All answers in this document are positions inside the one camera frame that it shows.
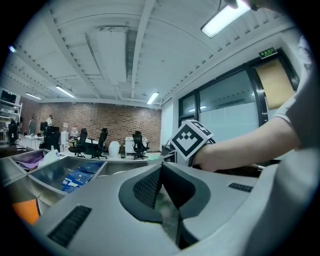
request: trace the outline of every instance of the hand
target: hand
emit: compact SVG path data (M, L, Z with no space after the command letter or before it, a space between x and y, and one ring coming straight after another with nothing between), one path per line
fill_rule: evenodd
M215 159L213 156L214 144L208 144L199 149L192 161L192 166L199 165L203 171L215 172Z

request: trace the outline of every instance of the green exit sign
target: green exit sign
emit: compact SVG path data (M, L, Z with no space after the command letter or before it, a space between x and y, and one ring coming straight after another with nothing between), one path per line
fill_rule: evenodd
M264 50L262 52L259 52L259 55L260 55L261 59L270 57L270 56L275 55L275 54L277 54L277 51L273 47L271 47L269 49L266 49L266 50Z

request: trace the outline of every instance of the fluorescent ceiling light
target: fluorescent ceiling light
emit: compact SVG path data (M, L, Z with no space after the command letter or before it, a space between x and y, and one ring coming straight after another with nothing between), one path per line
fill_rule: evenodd
M201 106L201 107L200 107L201 110L206 109L206 108L207 108L206 106Z
M16 51L16 49L13 46L9 46L9 50L13 53Z
M71 95L69 92L67 92L64 89L62 89L59 85L57 85L55 88L57 88L61 92L65 93L66 95L70 96L71 98L75 98L75 96Z
M156 97L159 95L159 92L154 92L150 99L148 100L147 104L152 104L152 102L154 102L154 100L156 99Z
M229 5L226 5L222 10L210 18L202 26L202 32L208 37L213 38L223 28L251 9L242 0L237 0L237 3L239 5L237 9L233 9Z
M39 97L37 97L37 96L34 96L34 95L32 95L32 94L30 94L30 93L28 93L28 92L26 92L25 94L26 94L26 95L29 95L29 96L31 96L31 97L34 97L34 98L36 98L36 99L38 99L38 100L42 100L42 98L39 98Z

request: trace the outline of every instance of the orange object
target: orange object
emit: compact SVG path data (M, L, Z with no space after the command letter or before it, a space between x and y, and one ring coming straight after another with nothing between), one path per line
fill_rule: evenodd
M12 204L15 213L23 220L33 225L39 219L40 211L37 199Z

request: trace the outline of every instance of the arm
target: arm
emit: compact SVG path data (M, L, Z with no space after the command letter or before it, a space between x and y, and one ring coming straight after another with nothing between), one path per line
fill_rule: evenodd
M274 117L245 135L204 146L192 164L211 172L237 168L277 158L299 144L291 125Z

